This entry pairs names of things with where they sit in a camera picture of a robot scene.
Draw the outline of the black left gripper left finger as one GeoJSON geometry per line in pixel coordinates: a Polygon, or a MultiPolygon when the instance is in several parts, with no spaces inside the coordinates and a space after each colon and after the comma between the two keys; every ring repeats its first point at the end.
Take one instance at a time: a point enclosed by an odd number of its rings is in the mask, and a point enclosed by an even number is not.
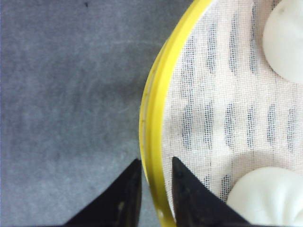
{"type": "Polygon", "coordinates": [[[136,227],[142,201],[142,164],[138,159],[65,227],[136,227]]]}

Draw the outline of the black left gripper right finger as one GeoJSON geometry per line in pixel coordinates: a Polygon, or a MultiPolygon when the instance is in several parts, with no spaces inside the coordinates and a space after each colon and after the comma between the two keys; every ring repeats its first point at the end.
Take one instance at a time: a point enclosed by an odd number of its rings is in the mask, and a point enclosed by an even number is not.
{"type": "Polygon", "coordinates": [[[177,158],[172,158],[172,196],[178,227],[250,227],[177,158]]]}

